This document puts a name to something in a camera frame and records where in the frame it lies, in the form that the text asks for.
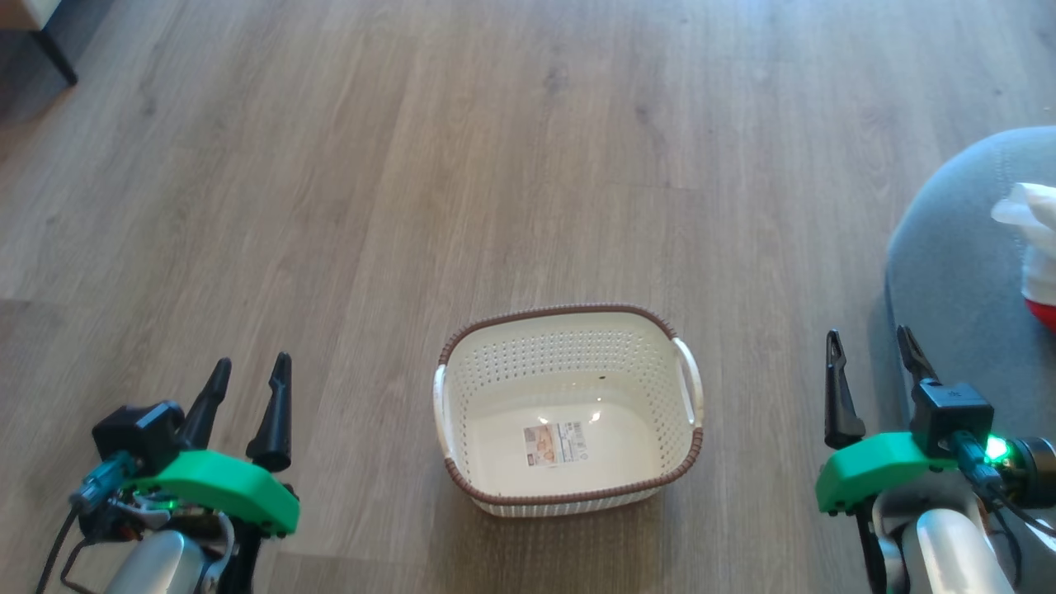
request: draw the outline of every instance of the brown braided rim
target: brown braided rim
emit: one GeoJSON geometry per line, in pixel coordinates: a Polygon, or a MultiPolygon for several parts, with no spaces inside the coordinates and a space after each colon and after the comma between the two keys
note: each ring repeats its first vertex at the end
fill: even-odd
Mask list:
{"type": "MultiPolygon", "coordinates": [[[[666,322],[663,318],[656,315],[655,313],[639,308],[637,305],[629,305],[626,303],[590,303],[581,305],[558,305],[553,308],[540,308],[535,310],[528,310],[524,312],[518,312],[514,314],[507,314],[502,316],[495,316],[487,319],[483,319],[478,322],[471,323],[451,337],[448,344],[444,347],[444,351],[440,353],[440,365],[447,365],[448,359],[451,357],[452,351],[458,346],[458,342],[468,336],[471,332],[476,332],[482,328],[488,328],[490,326],[497,326],[499,323],[506,323],[509,321],[518,321],[523,319],[531,319],[543,316],[553,316],[563,314],[584,314],[584,313],[597,313],[597,312],[623,312],[628,314],[640,315],[649,321],[656,323],[667,338],[675,338],[675,330],[666,322]]],[[[704,431],[702,428],[697,427],[693,430],[693,442],[690,445],[690,451],[685,454],[685,459],[682,463],[678,465],[677,468],[665,472],[655,479],[649,479],[647,481],[639,481],[637,483],[630,483],[627,485],[622,485],[618,487],[610,487],[605,489],[589,490],[583,493],[570,493],[566,495],[540,495],[531,497],[502,497],[494,496],[484,493],[483,490],[474,487],[466,480],[466,477],[458,470],[455,465],[455,461],[446,458],[444,460],[444,465],[448,469],[448,474],[451,475],[451,480],[458,485],[458,488],[466,491],[467,495],[473,499],[487,503],[490,505],[560,505],[564,503],[580,503],[583,501],[593,501],[598,499],[608,499],[610,497],[622,497],[625,495],[630,495],[633,493],[638,493],[642,490],[648,490],[657,487],[661,487],[671,483],[682,475],[685,475],[690,467],[697,461],[697,456],[700,454],[700,446],[704,440],[704,431]]]]}

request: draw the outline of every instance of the basket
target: basket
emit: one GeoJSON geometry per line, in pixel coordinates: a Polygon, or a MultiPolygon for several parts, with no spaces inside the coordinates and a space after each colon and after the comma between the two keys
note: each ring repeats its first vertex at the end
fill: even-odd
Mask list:
{"type": "Polygon", "coordinates": [[[702,440],[689,348],[634,305],[566,305],[456,333],[433,411],[448,472],[485,512],[564,516],[640,501],[702,440]]]}

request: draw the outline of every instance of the glowing green led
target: glowing green led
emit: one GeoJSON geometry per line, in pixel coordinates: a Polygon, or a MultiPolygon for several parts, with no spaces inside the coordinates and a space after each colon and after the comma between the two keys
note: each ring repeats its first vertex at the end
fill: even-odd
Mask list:
{"type": "Polygon", "coordinates": [[[1008,458],[1008,442],[998,438],[996,435],[991,435],[986,440],[986,461],[987,462],[1001,462],[1005,458],[1008,458]]]}

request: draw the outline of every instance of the gray upholstered stool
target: gray upholstered stool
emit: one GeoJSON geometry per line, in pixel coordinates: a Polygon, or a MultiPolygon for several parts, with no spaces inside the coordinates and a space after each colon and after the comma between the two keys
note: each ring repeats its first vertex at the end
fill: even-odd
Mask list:
{"type": "MultiPolygon", "coordinates": [[[[989,217],[1017,182],[1056,186],[1056,127],[986,138],[928,181],[891,240],[888,304],[943,382],[967,382],[994,405],[995,432],[1056,439],[1056,334],[1019,293],[1023,240],[989,217]]],[[[1020,591],[1052,592],[1056,556],[1007,516],[1024,545],[1020,591]]]]}

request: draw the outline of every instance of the product label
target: product label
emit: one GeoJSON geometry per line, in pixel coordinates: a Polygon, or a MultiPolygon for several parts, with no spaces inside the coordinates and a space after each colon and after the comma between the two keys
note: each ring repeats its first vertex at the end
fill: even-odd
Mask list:
{"type": "Polygon", "coordinates": [[[525,453],[529,466],[555,466],[590,459],[580,422],[525,428],[525,453]]]}

